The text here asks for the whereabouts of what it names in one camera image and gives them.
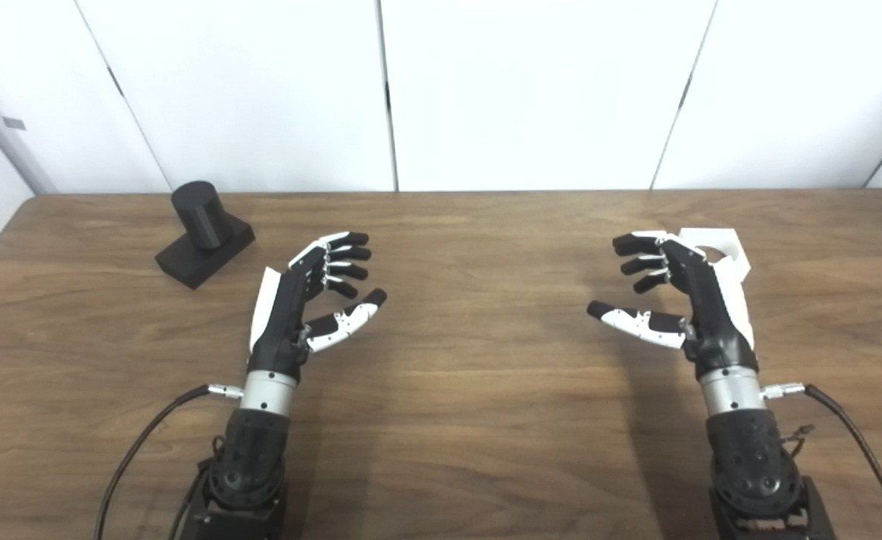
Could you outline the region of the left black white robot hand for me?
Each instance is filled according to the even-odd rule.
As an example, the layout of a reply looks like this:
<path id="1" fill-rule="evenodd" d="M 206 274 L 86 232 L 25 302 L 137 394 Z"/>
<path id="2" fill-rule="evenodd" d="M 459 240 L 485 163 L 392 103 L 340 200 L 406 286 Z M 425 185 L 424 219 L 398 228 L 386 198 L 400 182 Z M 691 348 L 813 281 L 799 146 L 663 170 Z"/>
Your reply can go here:
<path id="1" fill-rule="evenodd" d="M 361 232 L 325 235 L 304 247 L 286 270 L 266 267 L 253 310 L 247 371 L 268 371 L 299 382 L 301 368 L 311 355 L 331 348 L 370 322 L 386 303 L 383 289 L 364 298 L 349 280 L 364 281 L 371 259 L 370 237 Z M 308 303 L 334 292 L 352 304 L 341 311 L 306 320 Z"/>

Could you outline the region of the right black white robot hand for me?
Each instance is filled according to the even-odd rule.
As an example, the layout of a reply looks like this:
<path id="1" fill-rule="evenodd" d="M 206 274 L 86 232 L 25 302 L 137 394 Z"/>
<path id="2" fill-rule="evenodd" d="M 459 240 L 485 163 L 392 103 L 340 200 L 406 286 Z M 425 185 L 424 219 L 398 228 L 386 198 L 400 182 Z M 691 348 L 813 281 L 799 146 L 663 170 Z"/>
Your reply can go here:
<path id="1" fill-rule="evenodd" d="M 640 341 L 681 350 L 694 363 L 696 377 L 734 368 L 759 373 L 743 289 L 751 266 L 735 229 L 635 230 L 612 245 L 616 255 L 629 258 L 620 272 L 643 273 L 633 286 L 637 294 L 670 284 L 688 298 L 691 314 L 591 301 L 590 316 Z"/>

